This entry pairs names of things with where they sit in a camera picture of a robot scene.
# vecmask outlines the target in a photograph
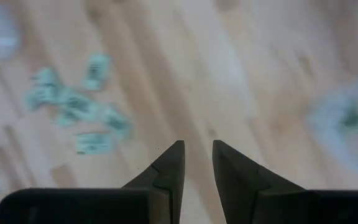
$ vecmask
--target wooden floor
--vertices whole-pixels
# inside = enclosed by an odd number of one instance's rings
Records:
[[[213,139],[307,189],[358,189],[305,124],[321,95],[358,77],[358,0],[2,0],[24,46],[0,61],[0,200],[28,187],[120,187],[177,139],[186,144],[182,223],[225,223]],[[113,58],[104,91],[134,125],[107,155],[25,108],[30,76],[52,66],[80,86],[90,54]]]

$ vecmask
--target black object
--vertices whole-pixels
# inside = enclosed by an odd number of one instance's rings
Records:
[[[305,190],[214,141],[227,224],[358,223],[358,191]],[[177,141],[121,189],[27,189],[0,204],[0,224],[178,224],[185,146]]]
[[[0,203],[0,224],[178,224],[185,143],[177,141],[121,189],[26,189]]]
[[[222,141],[213,165],[227,224],[358,223],[358,191],[305,190]]]

